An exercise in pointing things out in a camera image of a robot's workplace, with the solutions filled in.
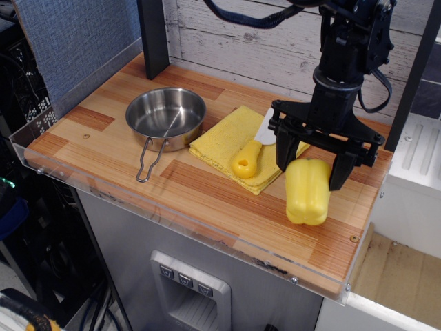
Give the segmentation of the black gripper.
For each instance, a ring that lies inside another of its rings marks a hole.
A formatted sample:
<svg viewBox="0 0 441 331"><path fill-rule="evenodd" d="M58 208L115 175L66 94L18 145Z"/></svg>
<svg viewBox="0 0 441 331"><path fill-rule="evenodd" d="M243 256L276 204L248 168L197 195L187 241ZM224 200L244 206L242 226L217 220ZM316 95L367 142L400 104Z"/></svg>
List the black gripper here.
<svg viewBox="0 0 441 331"><path fill-rule="evenodd" d="M353 105L364 77L334 81L314 74L309 103L275 100L269 128L276 135L276 163L282 172L297 158L300 142L336 154L329 190L340 190L355 166L373 166L384 137L358 120Z"/></svg>

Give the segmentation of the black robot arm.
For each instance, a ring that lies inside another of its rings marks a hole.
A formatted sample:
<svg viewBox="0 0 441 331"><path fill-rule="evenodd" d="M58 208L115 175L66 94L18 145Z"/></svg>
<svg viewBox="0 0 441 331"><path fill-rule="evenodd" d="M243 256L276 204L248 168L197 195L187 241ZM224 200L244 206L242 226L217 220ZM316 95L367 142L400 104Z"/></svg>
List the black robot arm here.
<svg viewBox="0 0 441 331"><path fill-rule="evenodd" d="M339 190L352 170L372 166L384 137L353 113L362 102L364 77L372 74L391 92L379 71L393 50L389 36L395 1L296 1L318 6L322 17L320 63L309 103L275 100L269 127L276 135L276 164L286 171L301 142L335 154L329 189Z"/></svg>

